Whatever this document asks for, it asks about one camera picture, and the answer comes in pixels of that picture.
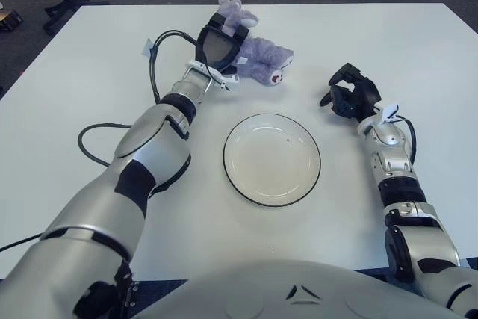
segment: robot forearm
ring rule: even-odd
[[[351,93],[337,83],[353,83]],[[395,126],[397,105],[380,109],[372,81],[350,64],[331,81],[321,102],[359,121],[370,164],[384,205],[385,247],[390,269],[402,282],[413,282],[426,298],[461,315],[478,308],[478,271],[459,266],[457,250],[432,205],[426,202],[410,155],[406,136]]]
[[[73,197],[0,285],[0,317],[91,318],[114,304],[131,281],[128,263],[148,198],[190,163],[187,131],[210,84],[190,68],[136,121],[106,171]]]

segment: white tag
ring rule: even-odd
[[[240,57],[238,58],[238,60],[236,61],[236,64],[237,64],[237,65],[244,65],[244,64],[247,62],[247,60],[248,60],[248,59],[245,58],[244,56],[240,56]]]
[[[148,40],[146,41],[146,44],[144,44],[143,52],[141,54],[143,54],[147,58],[150,58],[151,57],[151,49],[152,49],[153,46],[154,46],[154,44],[148,38]]]

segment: wire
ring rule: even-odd
[[[39,234],[37,234],[37,235],[32,235],[31,237],[24,238],[24,239],[22,239],[21,241],[17,241],[17,242],[14,242],[14,243],[12,243],[12,244],[8,244],[7,246],[0,248],[0,252],[3,252],[4,250],[9,250],[10,248],[19,246],[20,244],[24,244],[24,243],[26,243],[26,242],[32,241],[32,240],[34,240],[34,239],[37,239],[37,238],[39,238],[42,234],[43,234],[43,233],[39,233]]]
[[[156,104],[159,104],[160,101],[161,101],[161,97],[159,95],[158,86],[157,86],[157,82],[156,82],[156,74],[155,74],[155,63],[156,63],[156,59],[158,58],[159,46],[165,39],[167,39],[168,37],[174,37],[174,36],[182,37],[183,39],[185,39],[189,43],[193,44],[196,47],[196,49],[198,49],[201,52],[202,56],[204,57],[206,69],[208,71],[209,76],[211,77],[212,80],[214,80],[214,82],[216,82],[218,84],[221,84],[221,81],[217,80],[211,74],[211,71],[210,71],[209,65],[208,65],[208,58],[206,56],[206,53],[205,53],[204,49],[197,43],[197,41],[195,39],[193,39],[188,33],[185,33],[183,31],[168,30],[168,31],[165,31],[164,33],[162,33],[161,35],[158,36],[158,38],[156,39],[152,48],[150,49],[149,80],[151,82],[152,94],[155,98],[155,103]]]
[[[89,130],[93,130],[94,128],[102,128],[102,127],[110,127],[110,128],[130,128],[131,125],[123,125],[122,123],[95,123],[93,125],[89,125],[81,130],[78,134],[78,147],[87,156],[90,160],[95,161],[97,164],[102,164],[105,167],[108,167],[110,164],[106,161],[103,161],[101,158],[97,158],[95,155],[92,155],[83,144],[83,136]]]
[[[401,120],[394,121],[394,123],[398,123],[399,121],[405,121],[409,127],[410,138],[412,139],[412,152],[410,153],[410,162],[413,164],[415,162],[415,157],[417,155],[417,134],[415,133],[415,129],[413,127],[412,121],[400,115],[396,115],[396,117],[400,118]]]

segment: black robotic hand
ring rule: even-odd
[[[338,86],[344,80],[353,84],[353,91]],[[379,91],[375,84],[360,74],[360,70],[346,63],[338,70],[329,81],[330,91],[320,100],[320,106],[332,103],[332,110],[339,116],[346,118],[355,117],[359,122],[373,116],[376,112],[374,105],[380,101]]]

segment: chair base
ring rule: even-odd
[[[53,26],[60,21],[60,19],[65,15],[68,10],[71,10],[73,13],[84,6],[84,5],[109,5],[107,1],[98,1],[90,2],[89,0],[64,0],[54,7],[47,7],[45,9],[46,15],[49,16],[50,20],[45,23],[43,30],[48,35],[55,35],[56,30],[53,29]]]

